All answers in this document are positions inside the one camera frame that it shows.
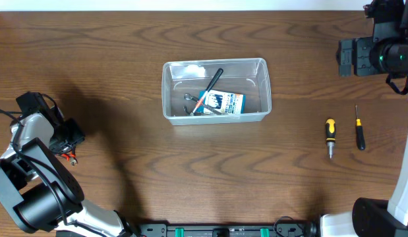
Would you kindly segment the claw hammer black orange handle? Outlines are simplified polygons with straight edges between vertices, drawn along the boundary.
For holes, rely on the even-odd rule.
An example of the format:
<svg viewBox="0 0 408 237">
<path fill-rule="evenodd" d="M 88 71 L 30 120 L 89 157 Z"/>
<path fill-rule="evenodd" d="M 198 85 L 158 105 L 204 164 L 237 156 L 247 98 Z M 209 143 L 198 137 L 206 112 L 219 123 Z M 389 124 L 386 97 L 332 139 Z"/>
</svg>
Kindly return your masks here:
<svg viewBox="0 0 408 237">
<path fill-rule="evenodd" d="M 208 84 L 206 90 L 204 91 L 204 95 L 196 102 L 196 105 L 192 112 L 188 112 L 187 108 L 184 107 L 185 113 L 190 116 L 194 116 L 195 112 L 204 104 L 205 97 L 209 94 L 211 89 L 215 86 L 216 82 L 219 80 L 221 75 L 223 74 L 223 69 L 219 68 L 215 73 L 214 77 L 211 79 L 210 83 Z"/>
</svg>

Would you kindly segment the red black handled pliers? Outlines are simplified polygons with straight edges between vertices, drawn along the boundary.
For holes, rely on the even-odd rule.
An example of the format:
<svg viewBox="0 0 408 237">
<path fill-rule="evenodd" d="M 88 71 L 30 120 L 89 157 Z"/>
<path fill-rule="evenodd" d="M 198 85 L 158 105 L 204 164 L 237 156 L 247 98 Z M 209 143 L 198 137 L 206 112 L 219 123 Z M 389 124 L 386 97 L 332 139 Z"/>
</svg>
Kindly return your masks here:
<svg viewBox="0 0 408 237">
<path fill-rule="evenodd" d="M 72 149 L 68 153 L 60 154 L 60 157 L 65 158 L 73 167 L 78 164 L 75 149 Z"/>
</svg>

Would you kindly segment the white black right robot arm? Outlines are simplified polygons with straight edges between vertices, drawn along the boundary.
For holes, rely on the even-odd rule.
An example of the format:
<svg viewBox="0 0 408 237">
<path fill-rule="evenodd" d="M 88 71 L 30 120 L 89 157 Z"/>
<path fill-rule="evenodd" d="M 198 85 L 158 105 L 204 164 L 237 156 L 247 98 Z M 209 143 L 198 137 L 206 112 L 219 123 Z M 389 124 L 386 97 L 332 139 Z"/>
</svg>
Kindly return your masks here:
<svg viewBox="0 0 408 237">
<path fill-rule="evenodd" d="M 372 35 L 339 41 L 339 75 L 384 75 L 396 94 L 408 97 L 408 0 L 372 1 L 364 6 L 364 15 L 372 20 Z M 398 143 L 405 146 L 391 198 L 360 197 L 349 212 L 322 215 L 318 236 L 408 236 L 408 127 L 404 135 L 403 119 L 395 119 L 398 124 L 385 122 L 383 134 L 372 143 L 375 148 Z"/>
</svg>

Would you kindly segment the slim yellow black screwdriver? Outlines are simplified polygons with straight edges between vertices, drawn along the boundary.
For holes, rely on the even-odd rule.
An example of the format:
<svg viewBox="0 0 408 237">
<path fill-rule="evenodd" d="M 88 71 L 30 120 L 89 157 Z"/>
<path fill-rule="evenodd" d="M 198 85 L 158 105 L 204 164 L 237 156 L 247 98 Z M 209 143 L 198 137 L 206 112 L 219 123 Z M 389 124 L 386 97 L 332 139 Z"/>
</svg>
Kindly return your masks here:
<svg viewBox="0 0 408 237">
<path fill-rule="evenodd" d="M 356 114 L 356 124 L 355 124 L 356 144 L 359 150 L 364 151 L 366 149 L 366 142 L 364 139 L 363 126 L 359 118 L 358 105 L 355 105 L 355 114 Z"/>
</svg>

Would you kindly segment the silver double ring wrench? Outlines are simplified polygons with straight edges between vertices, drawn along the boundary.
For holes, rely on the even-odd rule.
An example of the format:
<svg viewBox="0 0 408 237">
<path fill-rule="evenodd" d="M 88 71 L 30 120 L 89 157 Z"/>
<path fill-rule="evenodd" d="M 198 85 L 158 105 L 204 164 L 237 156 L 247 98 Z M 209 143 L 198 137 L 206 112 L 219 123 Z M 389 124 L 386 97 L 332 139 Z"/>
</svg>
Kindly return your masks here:
<svg viewBox="0 0 408 237">
<path fill-rule="evenodd" d="M 189 93 L 186 93 L 186 94 L 184 95 L 184 99 L 186 99 L 187 101 L 193 101 L 193 102 L 198 103 L 198 98 L 195 97 L 195 96 L 193 96 L 193 95 L 191 95 L 191 94 L 189 94 Z M 203 107 L 203 108 L 205 108 L 205 109 L 211 111 L 211 112 L 212 112 L 213 114 L 215 114 L 215 115 L 221 115 L 221 113 L 220 113 L 219 111 L 217 111 L 215 108 L 213 108 L 213 107 L 211 107 L 211 106 L 209 106 L 209 105 L 207 105 L 207 104 L 202 103 L 202 104 L 201 104 L 201 107 Z M 186 106 L 184 106 L 184 110 L 185 110 L 185 113 L 189 115 L 189 112 L 187 111 L 187 107 L 186 107 Z"/>
</svg>

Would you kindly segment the blue white bit set box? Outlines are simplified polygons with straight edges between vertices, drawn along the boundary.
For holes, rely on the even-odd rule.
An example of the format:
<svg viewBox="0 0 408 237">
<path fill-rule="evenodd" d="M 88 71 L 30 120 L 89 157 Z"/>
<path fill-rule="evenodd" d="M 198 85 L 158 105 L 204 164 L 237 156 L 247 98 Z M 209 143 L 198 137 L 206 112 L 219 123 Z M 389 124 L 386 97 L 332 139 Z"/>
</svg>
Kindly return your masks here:
<svg viewBox="0 0 408 237">
<path fill-rule="evenodd" d="M 222 115 L 237 115 L 244 111 L 246 95 L 211 90 L 202 104 L 208 105 Z"/>
</svg>

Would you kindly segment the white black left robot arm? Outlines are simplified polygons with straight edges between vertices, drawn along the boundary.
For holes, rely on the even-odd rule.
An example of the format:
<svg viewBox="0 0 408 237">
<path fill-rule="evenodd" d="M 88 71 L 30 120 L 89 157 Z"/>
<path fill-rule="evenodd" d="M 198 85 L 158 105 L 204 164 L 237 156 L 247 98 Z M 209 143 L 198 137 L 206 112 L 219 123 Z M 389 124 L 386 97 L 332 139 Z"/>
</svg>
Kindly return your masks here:
<svg viewBox="0 0 408 237">
<path fill-rule="evenodd" d="M 50 96 L 26 92 L 16 99 L 20 110 L 0 114 L 12 119 L 12 138 L 0 157 L 0 202 L 15 224 L 27 233 L 57 236 L 140 236 L 116 211 L 84 198 L 75 177 L 58 160 L 73 165 L 76 146 L 85 135 L 73 119 L 65 119 Z"/>
</svg>

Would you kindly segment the stubby yellow black screwdriver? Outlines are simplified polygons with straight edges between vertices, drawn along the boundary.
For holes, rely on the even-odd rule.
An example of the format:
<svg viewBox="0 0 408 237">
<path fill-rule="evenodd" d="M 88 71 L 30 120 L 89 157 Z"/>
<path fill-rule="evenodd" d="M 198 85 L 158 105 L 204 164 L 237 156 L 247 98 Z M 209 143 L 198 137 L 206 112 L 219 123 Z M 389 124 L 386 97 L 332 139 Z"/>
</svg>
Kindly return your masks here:
<svg viewBox="0 0 408 237">
<path fill-rule="evenodd" d="M 334 119 L 329 118 L 326 121 L 325 132 L 326 132 L 326 145 L 328 148 L 328 157 L 332 159 L 335 147 L 335 135 L 337 132 Z"/>
</svg>

